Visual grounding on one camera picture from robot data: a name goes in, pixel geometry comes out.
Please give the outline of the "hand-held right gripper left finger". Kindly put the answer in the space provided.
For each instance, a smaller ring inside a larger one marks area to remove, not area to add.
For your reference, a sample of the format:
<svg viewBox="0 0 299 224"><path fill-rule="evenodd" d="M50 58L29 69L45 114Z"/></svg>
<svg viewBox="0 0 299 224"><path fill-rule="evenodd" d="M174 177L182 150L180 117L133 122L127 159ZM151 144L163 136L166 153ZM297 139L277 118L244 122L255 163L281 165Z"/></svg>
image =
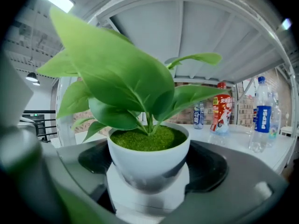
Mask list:
<svg viewBox="0 0 299 224"><path fill-rule="evenodd" d="M115 214L107 180L113 163L107 139L62 147L57 153L75 183L99 206Z"/></svg>

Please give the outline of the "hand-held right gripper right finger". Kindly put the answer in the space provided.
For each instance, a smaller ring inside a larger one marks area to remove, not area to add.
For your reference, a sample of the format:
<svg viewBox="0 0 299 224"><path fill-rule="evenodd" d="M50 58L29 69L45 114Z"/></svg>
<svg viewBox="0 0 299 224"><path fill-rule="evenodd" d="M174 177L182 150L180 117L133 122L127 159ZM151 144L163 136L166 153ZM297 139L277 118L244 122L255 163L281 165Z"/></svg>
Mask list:
<svg viewBox="0 0 299 224"><path fill-rule="evenodd" d="M183 202L165 224L253 224L281 199L287 182L260 159L192 140Z"/></svg>

